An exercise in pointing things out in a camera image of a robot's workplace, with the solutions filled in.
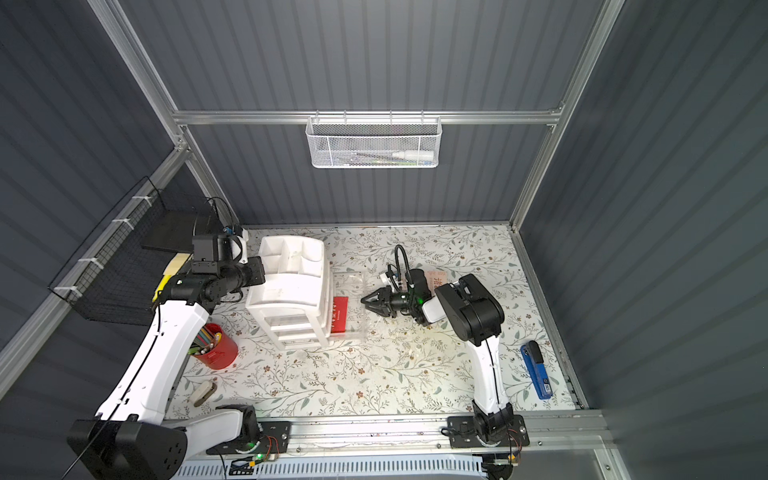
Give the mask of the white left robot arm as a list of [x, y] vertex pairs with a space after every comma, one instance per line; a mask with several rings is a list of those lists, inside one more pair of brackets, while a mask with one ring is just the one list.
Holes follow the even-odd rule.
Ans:
[[195, 337], [224, 297], [262, 285], [260, 257], [248, 233], [197, 235], [191, 257], [155, 289], [153, 320], [124, 375], [90, 419], [77, 420], [67, 443], [96, 479], [170, 479], [190, 457], [234, 440], [258, 443], [254, 410], [226, 405], [197, 419], [165, 418], [171, 391]]

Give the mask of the white desk drawer organizer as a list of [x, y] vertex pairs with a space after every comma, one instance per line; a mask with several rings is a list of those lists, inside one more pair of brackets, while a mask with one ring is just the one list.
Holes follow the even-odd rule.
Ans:
[[266, 236], [259, 248], [265, 283], [249, 289], [245, 307], [282, 351], [330, 343], [333, 279], [325, 244], [303, 236]]

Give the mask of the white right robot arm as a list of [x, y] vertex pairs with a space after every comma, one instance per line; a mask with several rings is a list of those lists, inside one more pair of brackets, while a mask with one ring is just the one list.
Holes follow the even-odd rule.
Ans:
[[366, 310], [381, 317], [401, 314], [422, 326], [446, 320], [467, 347], [474, 397], [473, 422], [478, 439], [497, 443], [513, 428], [514, 409], [506, 394], [500, 361], [500, 335], [505, 314], [500, 303], [473, 274], [429, 288], [425, 272], [405, 275], [405, 288], [380, 287], [362, 297]]

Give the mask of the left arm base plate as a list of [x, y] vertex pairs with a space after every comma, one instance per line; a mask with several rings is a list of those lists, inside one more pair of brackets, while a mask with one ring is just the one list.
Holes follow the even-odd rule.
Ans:
[[279, 455], [287, 451], [293, 424], [289, 421], [266, 421], [258, 425], [255, 435], [242, 433], [205, 451], [208, 455]]

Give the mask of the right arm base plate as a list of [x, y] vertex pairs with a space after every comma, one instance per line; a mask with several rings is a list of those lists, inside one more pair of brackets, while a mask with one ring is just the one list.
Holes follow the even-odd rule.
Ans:
[[513, 414], [497, 416], [488, 424], [477, 415], [456, 415], [447, 418], [440, 433], [449, 439], [454, 449], [512, 447], [514, 451], [530, 445], [524, 418]]

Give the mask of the pink postcards stack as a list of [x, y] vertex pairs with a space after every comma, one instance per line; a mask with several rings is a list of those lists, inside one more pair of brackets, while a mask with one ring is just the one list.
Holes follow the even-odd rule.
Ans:
[[439, 270], [426, 270], [425, 277], [431, 290], [435, 290], [448, 282], [447, 274]]

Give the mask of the clear plastic drawer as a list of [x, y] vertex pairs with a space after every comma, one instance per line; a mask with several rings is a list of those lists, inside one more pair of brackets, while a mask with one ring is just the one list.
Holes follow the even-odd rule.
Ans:
[[369, 331], [368, 317], [366, 310], [360, 303], [365, 287], [365, 277], [361, 272], [346, 271], [333, 274], [333, 299], [336, 296], [348, 297], [349, 305], [346, 332], [342, 334], [330, 333], [331, 342], [362, 342], [366, 339]]

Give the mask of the red chinese text postcard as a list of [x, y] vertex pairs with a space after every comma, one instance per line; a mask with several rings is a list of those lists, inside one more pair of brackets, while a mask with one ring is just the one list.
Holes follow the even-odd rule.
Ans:
[[333, 299], [331, 333], [342, 334], [347, 329], [349, 298], [336, 296]]

